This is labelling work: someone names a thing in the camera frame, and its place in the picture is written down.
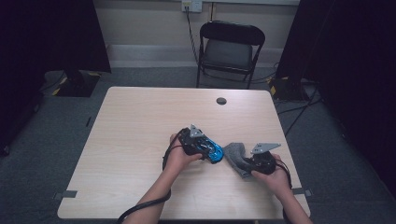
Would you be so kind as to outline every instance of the person's right hand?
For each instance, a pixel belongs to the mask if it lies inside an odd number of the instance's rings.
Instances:
[[[273,153],[271,154],[276,160],[280,161],[279,155]],[[251,174],[259,181],[264,182],[278,199],[282,195],[291,192],[288,176],[286,175],[285,171],[278,166],[276,167],[275,171],[270,175],[265,175],[257,171],[252,171]]]

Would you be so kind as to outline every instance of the wall outlet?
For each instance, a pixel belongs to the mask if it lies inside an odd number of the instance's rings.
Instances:
[[[189,12],[202,12],[202,0],[182,0],[181,1],[181,11],[186,11],[186,7]]]

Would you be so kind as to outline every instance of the hand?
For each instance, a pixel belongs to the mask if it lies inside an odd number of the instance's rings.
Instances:
[[[271,154],[276,160],[280,161],[279,155],[273,153]],[[279,197],[291,192],[288,176],[286,175],[285,171],[278,166],[270,175],[265,175],[257,171],[252,171],[251,174],[258,180],[264,182],[278,199]]]
[[[170,142],[172,142],[172,140],[175,137],[177,137],[177,135],[175,133],[172,134],[170,138]],[[175,147],[175,148],[173,148],[169,154],[165,169],[170,170],[172,172],[176,172],[177,174],[182,172],[190,164],[190,162],[197,161],[202,157],[202,154],[195,154],[192,156],[187,155],[184,152],[181,143],[178,141],[178,138],[171,147]]]

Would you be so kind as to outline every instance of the chair backrest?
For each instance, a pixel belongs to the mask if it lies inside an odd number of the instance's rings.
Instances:
[[[256,26],[233,23],[228,21],[209,21],[200,30],[202,37],[221,41],[249,44],[253,46],[263,45],[265,35]]]

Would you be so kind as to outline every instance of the chair seat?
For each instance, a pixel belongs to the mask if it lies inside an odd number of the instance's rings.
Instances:
[[[252,66],[252,47],[210,39],[207,41],[203,66],[230,67],[250,70]]]

